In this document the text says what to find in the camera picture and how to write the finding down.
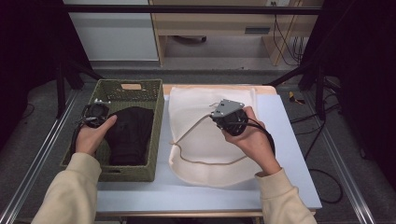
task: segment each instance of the hand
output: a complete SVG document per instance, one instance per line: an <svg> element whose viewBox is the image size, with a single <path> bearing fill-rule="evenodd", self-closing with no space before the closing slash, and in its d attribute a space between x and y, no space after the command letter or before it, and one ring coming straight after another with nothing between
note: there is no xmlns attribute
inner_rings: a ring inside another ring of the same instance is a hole
<svg viewBox="0 0 396 224"><path fill-rule="evenodd" d="M244 108L245 113L250 119L254 119L265 128L264 123L258 121L251 106ZM258 128L247 126L246 129L238 136L232 136L222 130L225 140L239 148L251 159L257 162L262 168L261 175L273 175L280 171L280 165L272 152L270 143L266 135Z"/></svg>
<svg viewBox="0 0 396 224"><path fill-rule="evenodd" d="M111 116L97 129L90 128L87 125L82 126L77 137L76 152L87 153L94 157L95 151L105 137L106 132L116 123L116 120L116 115Z"/></svg>

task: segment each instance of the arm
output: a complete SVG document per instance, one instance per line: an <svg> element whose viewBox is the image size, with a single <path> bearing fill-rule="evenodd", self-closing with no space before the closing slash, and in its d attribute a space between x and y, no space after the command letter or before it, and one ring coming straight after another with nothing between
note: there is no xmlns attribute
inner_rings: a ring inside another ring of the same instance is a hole
<svg viewBox="0 0 396 224"><path fill-rule="evenodd" d="M244 110L250 119L258 121L250 106L245 107ZM222 132L227 142L240 147L262 168L262 171L256 174L256 179L260 184L265 223L316 223L311 212L301 201L297 188L291 185L277 162L270 143L261 130L247 126L238 136Z"/></svg>
<svg viewBox="0 0 396 224"><path fill-rule="evenodd" d="M109 118L97 129L81 128L76 153L66 170L55 176L32 223L93 223L102 172L94 153L116 119Z"/></svg>

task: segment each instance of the black fabric in basket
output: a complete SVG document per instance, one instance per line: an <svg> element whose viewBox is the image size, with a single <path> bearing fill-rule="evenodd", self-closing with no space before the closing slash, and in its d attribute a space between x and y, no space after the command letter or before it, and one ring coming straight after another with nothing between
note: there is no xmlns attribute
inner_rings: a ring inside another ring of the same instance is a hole
<svg viewBox="0 0 396 224"><path fill-rule="evenodd" d="M153 110L132 106L112 115L117 115L117 121L105 136L111 150L110 165L144 165Z"/></svg>

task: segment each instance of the white tabletop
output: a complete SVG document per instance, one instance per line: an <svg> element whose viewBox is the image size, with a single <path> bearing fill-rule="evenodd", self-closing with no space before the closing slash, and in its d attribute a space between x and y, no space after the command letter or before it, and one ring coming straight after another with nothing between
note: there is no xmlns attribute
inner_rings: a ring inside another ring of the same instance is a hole
<svg viewBox="0 0 396 224"><path fill-rule="evenodd" d="M278 95L257 95L259 119L265 123L276 143L276 158L299 188L300 197L311 210L321 208L317 191L306 167L289 118ZM139 182L101 182L98 184L98 215L169 215L183 213L260 212L260 192L256 180L225 189L196 187L178 179L168 165L172 140L165 95L163 124L158 149L155 180Z"/></svg>

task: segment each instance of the cream sweater sleeve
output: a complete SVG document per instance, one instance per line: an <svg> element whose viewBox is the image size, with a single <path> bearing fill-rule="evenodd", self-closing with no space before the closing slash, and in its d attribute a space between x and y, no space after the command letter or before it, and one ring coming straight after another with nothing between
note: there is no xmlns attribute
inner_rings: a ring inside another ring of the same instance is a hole
<svg viewBox="0 0 396 224"><path fill-rule="evenodd" d="M283 169L274 175L256 175L256 179L260 184L262 214L266 224L317 223Z"/></svg>
<svg viewBox="0 0 396 224"><path fill-rule="evenodd" d="M55 176L32 223L93 223L99 162L85 153L75 153L66 170Z"/></svg>

